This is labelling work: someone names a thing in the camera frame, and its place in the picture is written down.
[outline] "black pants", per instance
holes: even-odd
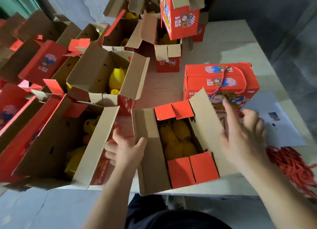
[[[199,211],[166,210],[160,195],[135,194],[128,206],[125,229],[130,228],[231,229],[219,219]]]

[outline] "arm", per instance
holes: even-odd
[[[146,139],[141,138],[135,145],[132,139],[119,135],[118,129],[114,130],[113,139],[117,143],[107,142],[105,149],[106,157],[115,168],[83,229],[124,228],[130,188],[144,155]]]
[[[223,104],[229,138],[220,135],[222,151],[258,192],[276,228],[317,228],[312,204],[268,160],[263,147],[264,121],[258,113],[243,110],[244,123],[240,124],[228,101]]]

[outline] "white table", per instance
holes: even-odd
[[[153,51],[149,56],[151,56],[151,62],[147,71],[142,97],[136,104],[137,108],[150,108],[182,100],[186,64],[250,62],[260,84],[260,91],[274,91],[283,110],[305,138],[307,146],[296,147],[296,150],[302,154],[306,163],[317,163],[317,146],[246,21],[208,23],[204,41],[195,43],[192,52],[189,52],[184,44],[179,73],[157,73]],[[105,181],[110,176],[112,169],[107,172]],[[90,186],[88,189],[101,190],[102,188],[103,186]],[[131,192],[139,192],[137,174],[133,179]],[[200,196],[257,195],[242,175],[228,176],[189,187],[164,191],[164,193]]]

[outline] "paper sheet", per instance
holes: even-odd
[[[277,148],[284,146],[304,146],[306,142],[281,108],[273,92],[255,94],[244,109],[259,112],[267,130],[267,145]]]

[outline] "hand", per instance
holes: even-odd
[[[135,172],[144,156],[147,139],[141,138],[135,144],[134,138],[120,135],[118,128],[113,131],[112,138],[116,143],[108,141],[105,145],[106,157],[110,159],[110,163],[116,168],[128,168]]]
[[[223,105],[227,112],[229,138],[223,132],[219,140],[228,161],[234,164],[242,174],[248,172],[253,166],[268,165],[270,162],[263,146],[266,131],[259,113],[248,109],[242,110],[244,122],[241,124],[229,102],[223,100]]]

